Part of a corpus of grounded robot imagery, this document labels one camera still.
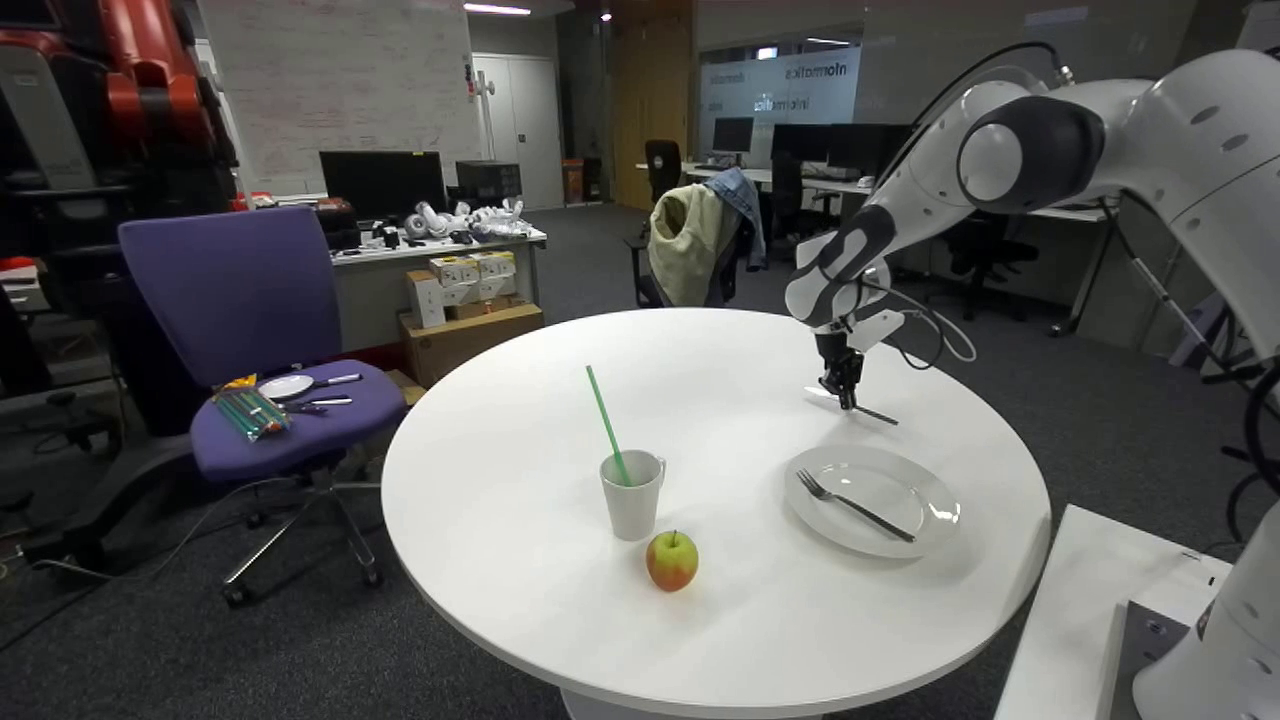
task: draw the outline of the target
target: apple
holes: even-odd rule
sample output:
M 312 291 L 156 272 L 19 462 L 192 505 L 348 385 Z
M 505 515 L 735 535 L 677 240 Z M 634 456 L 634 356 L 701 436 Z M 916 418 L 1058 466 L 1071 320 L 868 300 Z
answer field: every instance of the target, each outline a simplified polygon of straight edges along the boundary
M 658 533 L 645 560 L 662 590 L 677 590 L 696 576 L 696 544 L 684 533 Z

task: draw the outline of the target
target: green straw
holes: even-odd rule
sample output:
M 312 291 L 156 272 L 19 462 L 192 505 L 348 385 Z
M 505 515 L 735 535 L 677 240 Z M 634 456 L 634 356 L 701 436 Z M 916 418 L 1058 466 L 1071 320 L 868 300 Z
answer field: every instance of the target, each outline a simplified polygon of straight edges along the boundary
M 608 436 L 608 446 L 613 446 L 615 477 L 621 477 L 621 482 L 634 488 L 634 477 L 627 477 L 626 452 L 615 446 L 613 418 L 608 418 L 608 408 L 606 408 L 606 395 L 599 395 L 594 362 L 588 362 L 588 381 L 594 381 L 594 395 L 595 395 L 595 408 L 599 408 L 599 418 L 606 418 L 606 436 Z

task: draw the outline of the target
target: white plate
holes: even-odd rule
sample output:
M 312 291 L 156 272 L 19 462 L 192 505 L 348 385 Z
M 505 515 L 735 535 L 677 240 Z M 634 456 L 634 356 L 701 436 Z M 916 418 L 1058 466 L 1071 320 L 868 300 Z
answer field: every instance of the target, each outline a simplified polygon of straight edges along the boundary
M 815 500 L 798 472 L 808 472 L 836 496 L 849 496 L 916 538 L 900 538 L 840 500 Z M 890 560 L 916 560 L 961 523 L 961 500 L 930 466 L 862 445 L 820 445 L 783 462 L 783 500 L 824 538 Z
M 307 392 L 312 385 L 317 385 L 317 376 L 273 376 L 256 392 L 263 392 L 263 401 L 292 401 L 292 395 Z

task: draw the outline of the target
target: white round table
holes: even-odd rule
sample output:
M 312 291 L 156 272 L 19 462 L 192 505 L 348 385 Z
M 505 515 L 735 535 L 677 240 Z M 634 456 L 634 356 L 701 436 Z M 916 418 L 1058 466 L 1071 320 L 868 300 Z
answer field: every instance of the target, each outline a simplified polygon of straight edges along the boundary
M 662 526 L 701 576 L 658 590 L 645 544 L 608 526 L 608 441 L 670 461 Z M 862 401 L 808 395 L 812 326 L 662 309 L 509 339 L 444 376 L 402 422 L 383 515 L 421 590 L 491 654 L 557 683 L 572 714 L 815 714 L 878 705 L 978 654 L 1034 590 L 1049 491 L 1026 441 L 964 385 L 878 349 Z M 964 507 L 912 560 L 852 557 L 783 507 L 783 462 L 815 445 L 890 446 Z

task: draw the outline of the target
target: plastic cup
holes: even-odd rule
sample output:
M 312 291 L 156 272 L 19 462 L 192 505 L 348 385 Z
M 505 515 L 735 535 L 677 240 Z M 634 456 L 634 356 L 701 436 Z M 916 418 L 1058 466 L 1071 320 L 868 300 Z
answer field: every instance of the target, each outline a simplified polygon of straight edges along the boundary
M 599 461 L 599 488 L 615 538 L 650 538 L 658 523 L 658 500 L 664 488 L 664 461 L 639 446 L 621 452 L 627 481 L 615 472 L 615 461 Z

